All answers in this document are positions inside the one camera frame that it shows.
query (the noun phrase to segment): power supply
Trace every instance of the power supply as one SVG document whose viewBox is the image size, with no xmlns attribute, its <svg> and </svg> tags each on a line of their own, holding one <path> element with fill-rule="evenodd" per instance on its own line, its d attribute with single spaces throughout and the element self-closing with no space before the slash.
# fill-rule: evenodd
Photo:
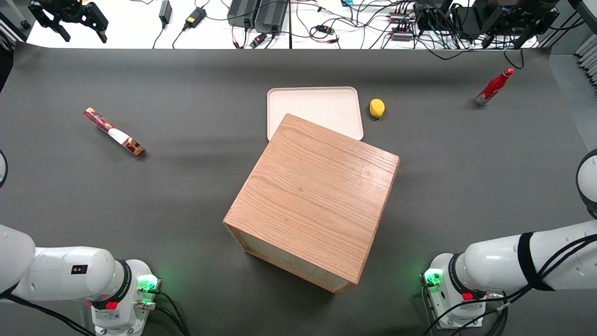
<svg viewBox="0 0 597 336">
<path fill-rule="evenodd" d="M 228 24 L 236 27 L 254 28 L 260 0 L 232 0 L 228 10 Z"/>
<path fill-rule="evenodd" d="M 261 0 L 261 7 L 257 10 L 255 19 L 255 30 L 260 33 L 279 35 L 282 32 L 286 8 L 288 3 L 285 1 Z"/>
</svg>

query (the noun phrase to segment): green light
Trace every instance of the green light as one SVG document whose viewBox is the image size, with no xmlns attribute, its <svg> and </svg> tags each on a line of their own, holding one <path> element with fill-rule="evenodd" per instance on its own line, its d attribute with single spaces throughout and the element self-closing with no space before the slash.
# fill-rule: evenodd
<svg viewBox="0 0 597 336">
<path fill-rule="evenodd" d="M 156 289 L 158 286 L 158 278 L 153 274 L 147 274 L 143 276 L 139 276 L 137 278 L 137 288 L 142 291 L 149 291 L 151 289 Z"/>
<path fill-rule="evenodd" d="M 437 286 L 444 278 L 444 271 L 440 270 L 439 268 L 430 268 L 425 271 L 423 276 L 425 277 L 425 281 L 427 281 L 429 286 Z"/>
</svg>

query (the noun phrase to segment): white tray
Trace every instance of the white tray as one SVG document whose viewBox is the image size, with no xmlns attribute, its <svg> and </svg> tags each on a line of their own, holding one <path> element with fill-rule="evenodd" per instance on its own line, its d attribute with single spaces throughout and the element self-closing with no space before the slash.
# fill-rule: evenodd
<svg viewBox="0 0 597 336">
<path fill-rule="evenodd" d="M 267 93 L 267 139 L 286 113 L 344 134 L 363 138 L 359 97 L 353 87 L 273 88 Z"/>
</svg>

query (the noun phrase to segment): yellow sponge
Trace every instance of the yellow sponge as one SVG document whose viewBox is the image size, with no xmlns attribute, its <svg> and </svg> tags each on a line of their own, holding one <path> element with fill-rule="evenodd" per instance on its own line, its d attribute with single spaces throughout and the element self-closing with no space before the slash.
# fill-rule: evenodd
<svg viewBox="0 0 597 336">
<path fill-rule="evenodd" d="M 381 101 L 381 99 L 373 99 L 371 103 L 369 103 L 369 112 L 373 117 L 381 118 L 384 111 L 386 110 L 386 105 Z"/>
</svg>

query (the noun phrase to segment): white table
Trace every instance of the white table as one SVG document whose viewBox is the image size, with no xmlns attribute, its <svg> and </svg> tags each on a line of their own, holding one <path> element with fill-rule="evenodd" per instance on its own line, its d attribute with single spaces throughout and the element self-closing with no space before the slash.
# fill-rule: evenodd
<svg viewBox="0 0 597 336">
<path fill-rule="evenodd" d="M 215 19 L 225 19 L 228 8 L 222 3 L 230 5 L 230 0 L 210 0 L 205 6 L 208 17 Z M 315 1 L 299 2 L 298 0 L 291 0 L 292 8 L 292 26 L 293 34 L 308 36 L 308 31 L 301 24 L 298 18 L 302 20 L 307 28 L 315 25 L 320 25 L 327 19 L 332 19 L 337 16 L 329 13 L 326 10 L 317 12 L 318 6 Z M 94 1 L 101 11 L 104 13 L 109 21 L 106 36 L 107 43 L 101 43 L 96 33 L 83 25 L 76 23 L 62 23 L 64 28 L 71 35 L 70 42 L 65 42 L 62 37 L 53 32 L 50 28 L 43 28 L 36 22 L 33 25 L 32 31 L 27 40 L 30 44 L 39 45 L 42 47 L 52 48 L 133 48 L 133 49 L 147 49 L 152 48 L 155 38 L 161 31 L 161 22 L 158 19 L 158 13 L 161 6 L 161 0 L 154 0 L 149 5 L 138 1 L 130 0 L 95 0 Z M 196 0 L 197 6 L 205 5 L 207 0 Z M 455 0 L 467 6 L 467 0 Z M 390 1 L 387 0 L 363 0 L 363 4 L 387 5 Z M 155 48 L 172 48 L 172 42 L 180 33 L 184 20 L 195 9 L 195 3 L 192 0 L 170 0 L 172 6 L 172 18 L 170 24 L 155 45 Z M 413 3 L 408 4 L 409 11 L 413 9 Z M 350 17 L 350 10 L 346 7 L 334 6 L 339 9 L 334 9 L 336 14 Z M 378 11 L 380 7 L 368 7 L 359 14 L 360 22 L 367 22 Z M 378 15 L 387 15 L 392 9 L 387 8 L 379 12 Z M 340 37 L 340 46 L 342 49 L 359 49 L 370 48 L 375 40 L 378 39 L 381 32 L 376 29 L 391 29 L 396 25 L 388 27 L 388 18 L 376 17 L 369 27 L 354 28 L 345 23 L 337 22 L 333 28 Z M 288 31 L 288 14 L 285 17 L 283 30 Z M 234 33 L 236 40 L 242 43 L 244 39 L 244 29 L 235 28 Z M 418 42 L 414 46 L 414 42 L 395 42 L 390 41 L 386 45 L 386 49 L 417 49 L 425 48 L 443 48 L 440 43 L 439 36 L 433 32 L 427 32 L 429 36 L 424 39 L 433 39 L 432 42 Z M 204 19 L 197 28 L 189 29 L 184 32 L 175 44 L 176 49 L 234 49 L 232 44 L 232 28 L 227 21 L 215 21 L 208 18 Z M 250 30 L 247 37 L 248 44 L 257 36 L 255 30 Z M 269 48 L 286 49 L 288 48 L 289 34 L 283 33 L 275 38 Z M 501 41 L 509 41 L 509 36 L 501 36 L 496 39 Z M 533 38 L 524 45 L 524 47 L 532 47 L 537 42 Z M 449 45 L 454 48 L 454 44 L 450 41 Z M 480 41 L 476 45 L 470 45 L 468 42 L 463 42 L 463 45 L 469 48 L 480 48 Z M 380 38 L 373 48 L 379 49 L 382 47 L 382 39 Z M 338 49 L 337 44 L 317 43 L 310 38 L 293 37 L 293 48 L 296 49 Z"/>
</svg>

